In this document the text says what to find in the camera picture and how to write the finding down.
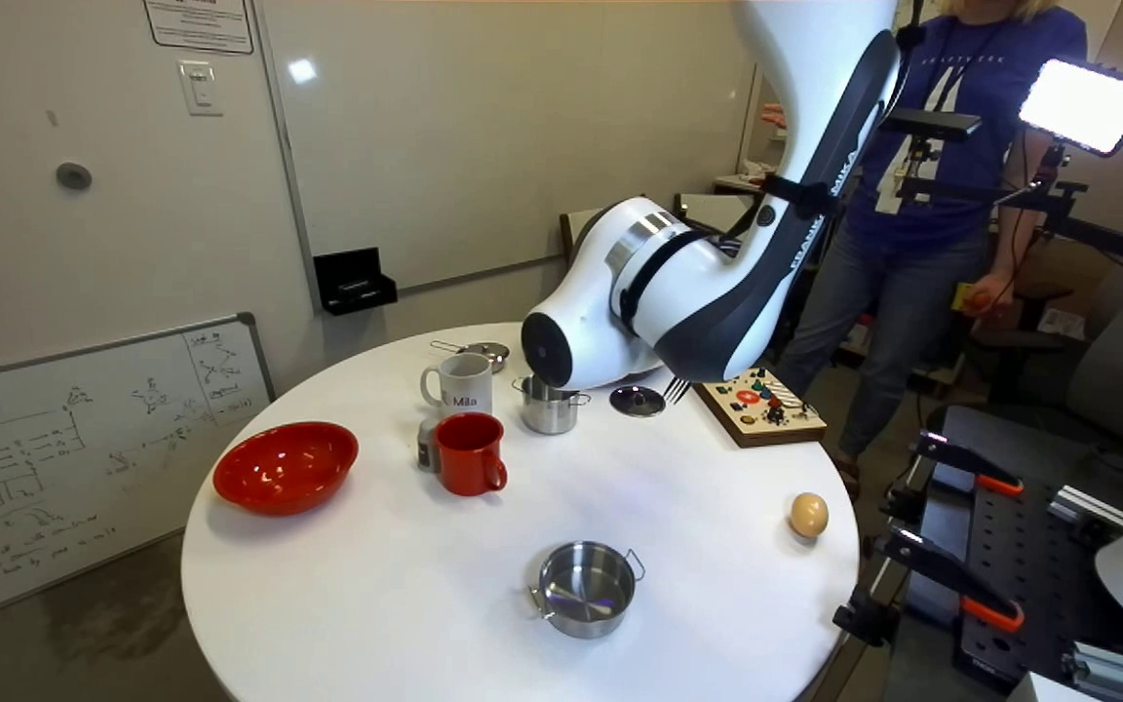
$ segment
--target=red bowl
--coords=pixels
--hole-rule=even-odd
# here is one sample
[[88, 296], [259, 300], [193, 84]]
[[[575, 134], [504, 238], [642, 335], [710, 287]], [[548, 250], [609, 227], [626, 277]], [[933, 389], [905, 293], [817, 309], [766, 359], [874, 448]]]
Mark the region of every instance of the red bowl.
[[244, 510], [292, 515], [326, 505], [356, 461], [358, 439], [343, 427], [278, 427], [220, 453], [213, 491]]

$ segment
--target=whiteboard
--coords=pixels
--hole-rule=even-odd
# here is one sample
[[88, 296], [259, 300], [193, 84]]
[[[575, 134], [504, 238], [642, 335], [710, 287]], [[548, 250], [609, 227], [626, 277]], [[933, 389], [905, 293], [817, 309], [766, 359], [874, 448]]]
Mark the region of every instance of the whiteboard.
[[302, 246], [378, 246], [400, 288], [558, 259], [560, 210], [666, 205], [740, 153], [733, 3], [252, 3]]
[[180, 531], [270, 402], [250, 318], [0, 370], [0, 601]]

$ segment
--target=person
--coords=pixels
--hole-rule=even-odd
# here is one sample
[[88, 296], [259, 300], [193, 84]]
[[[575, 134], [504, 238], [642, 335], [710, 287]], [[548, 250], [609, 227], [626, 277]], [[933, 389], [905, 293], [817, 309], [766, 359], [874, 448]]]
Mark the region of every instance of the person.
[[970, 287], [965, 309], [983, 318], [1011, 309], [1041, 215], [994, 207], [994, 194], [1025, 186], [1048, 149], [1044, 134], [1017, 121], [1044, 59], [1085, 59], [1080, 15], [1052, 0], [944, 0], [944, 14], [921, 24], [921, 42], [905, 47], [895, 108], [970, 112], [978, 128], [964, 141], [881, 128], [868, 141], [846, 219], [773, 365], [777, 378], [807, 398], [852, 320], [874, 314], [868, 355], [834, 439], [851, 491], [859, 456], [899, 405], [912, 366], [944, 339], [955, 287]]

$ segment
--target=jeans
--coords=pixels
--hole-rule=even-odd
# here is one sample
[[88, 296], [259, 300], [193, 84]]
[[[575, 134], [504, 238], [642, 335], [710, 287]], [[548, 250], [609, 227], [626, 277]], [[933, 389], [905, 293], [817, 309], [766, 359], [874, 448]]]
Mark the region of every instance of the jeans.
[[955, 287], [974, 283], [986, 264], [986, 236], [935, 250], [891, 250], [838, 229], [777, 378], [807, 398], [809, 378], [831, 365], [852, 320], [876, 306], [868, 359], [838, 433], [842, 453], [866, 453], [895, 415], [912, 365], [944, 339]]

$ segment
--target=light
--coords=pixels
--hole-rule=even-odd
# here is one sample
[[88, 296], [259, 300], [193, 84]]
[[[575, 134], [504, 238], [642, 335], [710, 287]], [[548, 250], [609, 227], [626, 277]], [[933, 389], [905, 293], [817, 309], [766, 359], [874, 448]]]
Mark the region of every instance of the light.
[[296, 85], [309, 85], [309, 84], [318, 80], [318, 71], [314, 71], [313, 59], [296, 59], [296, 64], [287, 64], [287, 80], [292, 80]]
[[1048, 59], [1020, 101], [1020, 121], [1111, 158], [1123, 145], [1123, 75]]

